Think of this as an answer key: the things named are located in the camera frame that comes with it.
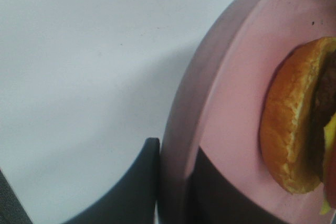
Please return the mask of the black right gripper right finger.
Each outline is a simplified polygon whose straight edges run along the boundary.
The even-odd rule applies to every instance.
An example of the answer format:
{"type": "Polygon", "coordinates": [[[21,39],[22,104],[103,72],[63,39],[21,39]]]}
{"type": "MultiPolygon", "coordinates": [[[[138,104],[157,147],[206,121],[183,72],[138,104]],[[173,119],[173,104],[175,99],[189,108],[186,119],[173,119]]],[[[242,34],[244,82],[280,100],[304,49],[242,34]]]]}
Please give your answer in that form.
{"type": "Polygon", "coordinates": [[[200,148],[192,176],[192,223],[309,223],[308,196],[291,196],[271,179],[260,154],[224,162],[233,183],[200,148]]]}

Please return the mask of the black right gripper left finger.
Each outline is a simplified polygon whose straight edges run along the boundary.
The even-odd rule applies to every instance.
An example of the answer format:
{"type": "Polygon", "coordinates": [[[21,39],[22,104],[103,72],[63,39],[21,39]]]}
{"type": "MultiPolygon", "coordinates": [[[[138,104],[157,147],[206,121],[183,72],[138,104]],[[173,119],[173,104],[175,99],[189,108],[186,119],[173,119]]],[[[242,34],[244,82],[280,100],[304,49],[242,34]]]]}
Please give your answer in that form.
{"type": "Polygon", "coordinates": [[[147,138],[123,177],[99,200],[66,223],[155,223],[160,141],[147,138]]]}

